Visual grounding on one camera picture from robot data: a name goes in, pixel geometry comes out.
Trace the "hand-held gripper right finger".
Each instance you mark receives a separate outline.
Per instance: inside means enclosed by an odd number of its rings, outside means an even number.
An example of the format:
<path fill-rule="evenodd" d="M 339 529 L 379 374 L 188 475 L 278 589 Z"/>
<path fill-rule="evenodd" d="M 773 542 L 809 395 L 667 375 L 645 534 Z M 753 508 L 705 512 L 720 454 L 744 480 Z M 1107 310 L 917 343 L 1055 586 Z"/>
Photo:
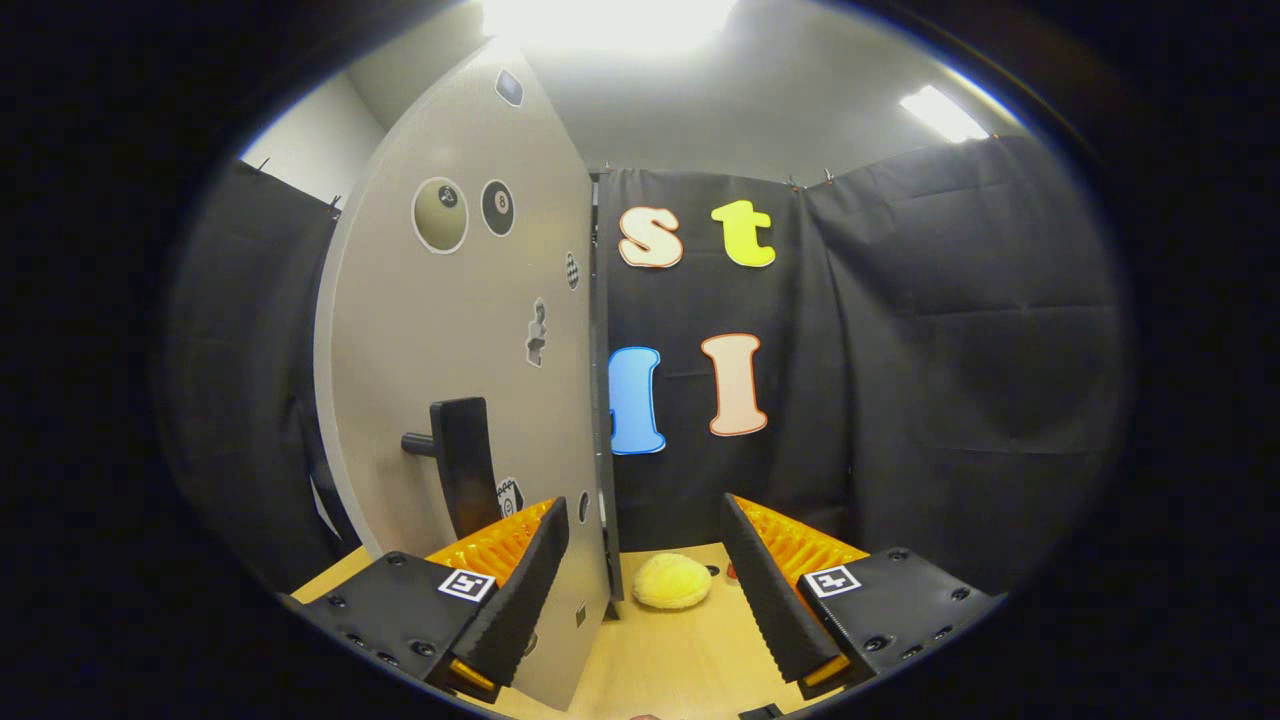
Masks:
<path fill-rule="evenodd" d="M 813 700 L 896 673 L 1004 601 L 904 547 L 869 553 L 724 495 L 719 537 L 783 682 Z"/>

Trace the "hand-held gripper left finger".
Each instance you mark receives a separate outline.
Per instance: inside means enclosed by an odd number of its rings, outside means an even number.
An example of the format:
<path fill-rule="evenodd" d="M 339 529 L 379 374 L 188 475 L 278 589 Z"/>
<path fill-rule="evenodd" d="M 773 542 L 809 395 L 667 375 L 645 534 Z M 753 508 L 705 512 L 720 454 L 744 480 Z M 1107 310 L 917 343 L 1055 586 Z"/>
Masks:
<path fill-rule="evenodd" d="M 567 503 L 548 498 L 425 559 L 384 553 L 285 606 L 378 664 L 492 703 L 515 680 L 568 544 Z"/>

